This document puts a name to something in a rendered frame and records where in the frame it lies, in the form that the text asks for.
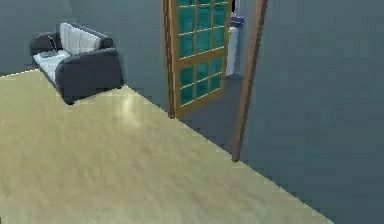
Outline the dark grey sofa white cushions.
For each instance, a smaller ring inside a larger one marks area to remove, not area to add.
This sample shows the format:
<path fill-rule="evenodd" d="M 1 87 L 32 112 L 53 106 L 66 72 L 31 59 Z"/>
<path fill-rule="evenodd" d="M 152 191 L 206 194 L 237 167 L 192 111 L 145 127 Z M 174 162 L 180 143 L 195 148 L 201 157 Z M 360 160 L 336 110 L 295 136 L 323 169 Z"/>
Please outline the dark grey sofa white cushions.
<path fill-rule="evenodd" d="M 34 36 L 29 47 L 33 64 L 68 105 L 124 85 L 118 50 L 106 34 L 61 23 Z"/>

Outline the wooden door with glass panes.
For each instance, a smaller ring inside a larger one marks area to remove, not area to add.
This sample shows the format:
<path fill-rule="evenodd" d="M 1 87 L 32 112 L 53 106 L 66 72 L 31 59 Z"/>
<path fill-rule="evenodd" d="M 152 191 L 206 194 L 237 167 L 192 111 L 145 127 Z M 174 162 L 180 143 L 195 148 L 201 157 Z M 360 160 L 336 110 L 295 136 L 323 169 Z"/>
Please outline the wooden door with glass panes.
<path fill-rule="evenodd" d="M 222 96 L 233 0 L 161 0 L 168 116 L 179 118 Z"/>

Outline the brown wooden door frame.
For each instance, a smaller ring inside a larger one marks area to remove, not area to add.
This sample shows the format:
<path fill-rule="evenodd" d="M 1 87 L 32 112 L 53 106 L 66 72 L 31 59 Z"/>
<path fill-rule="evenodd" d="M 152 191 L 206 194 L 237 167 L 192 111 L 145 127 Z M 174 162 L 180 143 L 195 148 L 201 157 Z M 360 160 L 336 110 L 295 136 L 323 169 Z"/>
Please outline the brown wooden door frame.
<path fill-rule="evenodd" d="M 255 78 L 255 70 L 257 68 L 258 53 L 261 43 L 267 6 L 268 0 L 255 0 L 255 5 L 253 7 L 251 31 L 246 46 L 247 54 L 246 63 L 244 67 L 244 78 L 242 81 L 239 112 L 232 146 L 233 162 L 238 162 L 241 156 L 244 130 L 246 126 L 250 99 L 252 95 L 253 81 Z"/>

